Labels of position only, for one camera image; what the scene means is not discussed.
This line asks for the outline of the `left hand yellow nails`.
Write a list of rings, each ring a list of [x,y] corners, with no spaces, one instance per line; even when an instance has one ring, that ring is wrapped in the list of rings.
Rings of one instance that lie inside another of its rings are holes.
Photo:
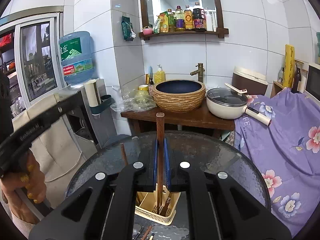
[[[28,151],[27,172],[8,173],[1,179],[1,189],[8,200],[10,211],[22,221],[36,224],[39,219],[16,193],[17,189],[26,189],[27,197],[39,204],[46,198],[47,187],[44,183],[44,173],[33,153]]]

